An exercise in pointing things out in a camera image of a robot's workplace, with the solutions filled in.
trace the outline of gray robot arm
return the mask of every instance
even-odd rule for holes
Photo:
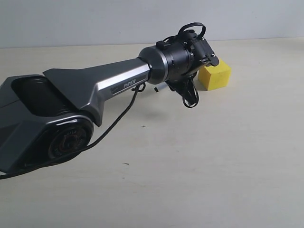
[[[193,26],[201,32],[188,29]],[[7,175],[0,179],[64,163],[91,149],[131,108],[144,83],[165,82],[185,106],[195,107],[194,76],[202,66],[219,64],[205,30],[201,23],[188,24],[126,61],[7,78],[0,87],[0,171]],[[131,88],[130,105],[89,145],[93,125],[102,124],[105,101]]]

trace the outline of white table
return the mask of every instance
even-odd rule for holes
[[[210,44],[232,68],[227,87],[200,91],[187,109],[149,86],[94,149],[0,181],[0,227],[303,227],[304,38]],[[1,82],[134,58],[145,46],[0,49]],[[106,103],[95,138],[131,96]]]

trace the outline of yellow cube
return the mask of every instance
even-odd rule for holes
[[[231,74],[231,68],[219,59],[217,66],[203,66],[199,70],[198,80],[207,91],[227,86]]]

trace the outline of table surface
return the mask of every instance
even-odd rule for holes
[[[304,38],[210,44],[232,68],[227,87],[198,84],[199,105],[187,109],[148,86],[95,148],[1,180],[0,227],[302,227]],[[0,49],[0,79],[130,59],[145,46]],[[131,96],[106,102],[94,138]]]

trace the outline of white wall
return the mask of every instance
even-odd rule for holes
[[[297,37],[303,13],[303,0],[0,0],[0,48],[152,43],[194,21],[209,40]]]

